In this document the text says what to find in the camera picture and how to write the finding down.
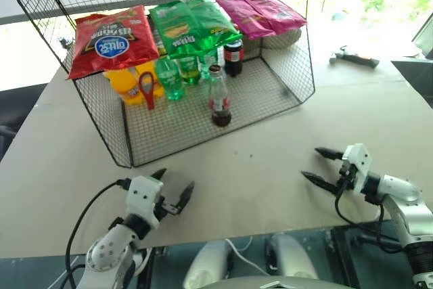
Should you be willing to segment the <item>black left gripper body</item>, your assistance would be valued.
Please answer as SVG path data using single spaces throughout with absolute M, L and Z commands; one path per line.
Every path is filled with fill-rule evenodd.
M 159 196 L 154 206 L 154 216 L 158 221 L 163 220 L 167 215 L 178 215 L 179 208 L 165 201 L 164 196 Z

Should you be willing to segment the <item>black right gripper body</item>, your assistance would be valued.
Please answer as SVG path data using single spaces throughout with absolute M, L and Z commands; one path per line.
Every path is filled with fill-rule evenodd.
M 336 195 L 342 194 L 346 190 L 353 190 L 356 176 L 357 167 L 349 161 L 343 160 L 339 170 L 339 178 L 336 182 Z

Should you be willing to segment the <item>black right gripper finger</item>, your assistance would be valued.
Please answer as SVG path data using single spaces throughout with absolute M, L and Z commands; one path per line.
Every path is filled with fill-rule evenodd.
M 327 182 L 324 178 L 322 178 L 319 175 L 316 175 L 314 173 L 308 172 L 308 171 L 301 171 L 301 174 L 308 180 L 310 181 L 312 184 L 316 185 L 317 187 L 320 187 L 321 189 L 336 195 L 338 189 L 337 187 L 332 184 Z
M 344 152 L 324 147 L 317 147 L 315 148 L 315 151 L 322 157 L 330 160 L 342 160 L 342 157 L 344 155 Z

